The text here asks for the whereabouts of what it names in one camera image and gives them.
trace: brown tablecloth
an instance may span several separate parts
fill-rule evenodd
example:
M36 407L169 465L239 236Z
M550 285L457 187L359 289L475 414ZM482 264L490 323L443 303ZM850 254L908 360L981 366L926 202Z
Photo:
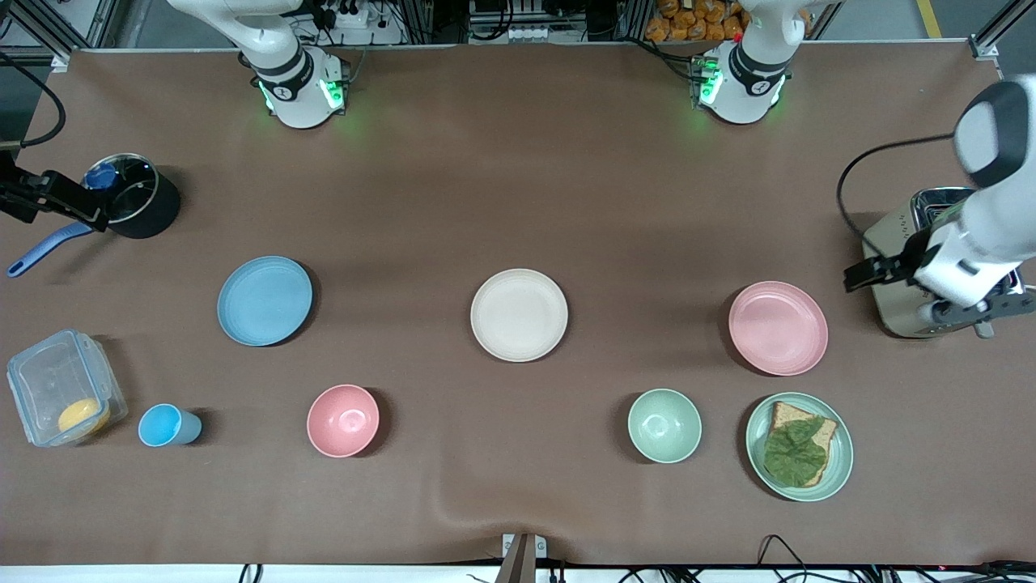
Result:
M0 400L0 561L455 561L513 531L596 563L751 562L770 532L809 562L1031 558L1036 320L992 342L885 336L869 293L842 291L861 251L833 198L854 155L952 129L996 70L962 43L808 46L794 64L775 111L730 126L637 48L374 51L347 115L300 132L233 54L76 55L50 81L68 125L20 162L76 176L140 152L185 204L160 236L86 236L0 281L0 357L76 328L131 409L92 443L38 449ZM866 224L958 183L942 143L868 159L846 195ZM4 221L4 257L65 222ZM318 301L293 341L246 348L215 300L264 254L309 267ZM468 326L479 285L515 266L571 310L530 365L495 361ZM731 295L766 279L827 315L827 356L802 377L749 371L723 340ZM311 402L339 383L382 407L359 459L307 441ZM701 411L685 463L629 444L627 408L654 387ZM853 476L825 502L777 498L743 453L753 404L788 390L853 435ZM139 443L163 402L202 409L201 444Z

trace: pink bowl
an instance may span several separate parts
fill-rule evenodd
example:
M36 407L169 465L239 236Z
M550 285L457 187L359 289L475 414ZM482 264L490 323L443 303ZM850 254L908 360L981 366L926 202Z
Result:
M821 307L790 283L760 281L746 287L733 300L728 325L738 352L771 375L802 375L828 350Z
M378 404L367 389L339 385L320 393L310 407L306 433L317 451L348 458L367 447L378 432Z

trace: sandwich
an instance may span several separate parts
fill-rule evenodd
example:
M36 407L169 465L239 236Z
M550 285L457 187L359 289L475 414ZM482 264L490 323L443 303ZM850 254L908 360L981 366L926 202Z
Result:
M790 488L821 483L831 457L838 424L783 402L774 404L762 466L773 479Z

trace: green bowl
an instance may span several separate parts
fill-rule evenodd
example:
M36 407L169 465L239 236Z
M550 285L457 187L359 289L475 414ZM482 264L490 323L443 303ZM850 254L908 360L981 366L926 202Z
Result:
M835 436L831 440L828 467L825 468L819 484L812 488L783 486L771 477L770 472L762 467L767 437L770 435L770 427L773 425L774 404L778 401L838 422L838 429L835 430ZM779 393L764 400L748 418L748 429L745 430L745 447L748 449L748 461L752 463L752 468L759 475L759 478L777 494L798 502L819 502L834 496L845 486L845 483L848 482L848 475L853 473L853 440L848 437L845 421L842 421L835 410L828 407L828 404L805 393Z
M652 389L630 408L630 439L644 458L659 464L683 462L701 442L701 415L681 393Z

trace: blue cup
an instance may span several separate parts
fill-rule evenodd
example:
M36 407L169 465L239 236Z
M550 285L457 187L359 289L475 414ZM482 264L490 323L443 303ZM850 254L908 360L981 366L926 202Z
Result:
M168 403L148 409L137 427L140 441L149 447L184 445L200 434L201 419L197 415Z

